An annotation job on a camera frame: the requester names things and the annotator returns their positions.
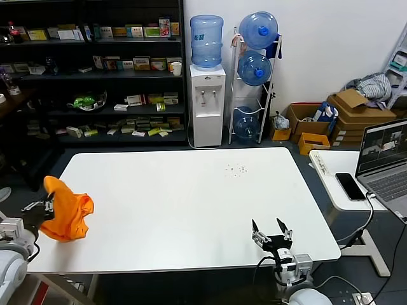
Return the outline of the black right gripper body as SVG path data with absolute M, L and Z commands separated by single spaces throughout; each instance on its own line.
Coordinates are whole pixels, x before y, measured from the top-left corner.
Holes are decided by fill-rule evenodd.
M 273 254 L 275 259 L 287 259 L 291 254 L 292 239 L 284 235 L 267 236 L 263 242 L 263 250 Z

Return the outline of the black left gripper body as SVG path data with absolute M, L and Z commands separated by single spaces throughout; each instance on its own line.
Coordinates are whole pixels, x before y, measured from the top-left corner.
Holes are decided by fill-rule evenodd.
M 32 234 L 38 234 L 42 223 L 54 219 L 54 216 L 54 211 L 22 213 L 24 228 Z

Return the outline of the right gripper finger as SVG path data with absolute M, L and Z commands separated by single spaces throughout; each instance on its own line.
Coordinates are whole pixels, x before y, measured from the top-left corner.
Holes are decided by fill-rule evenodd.
M 288 241 L 291 241 L 293 231 L 288 229 L 286 224 L 284 222 L 282 222 L 279 218 L 277 218 L 277 224 L 279 225 L 280 230 L 282 231 L 282 233 L 284 235 L 284 239 L 288 240 Z
M 258 226 L 254 219 L 252 220 L 252 240 L 257 245 L 264 245 L 265 243 L 269 243 L 271 241 L 271 239 L 267 237 L 267 235 L 265 235 L 258 229 Z

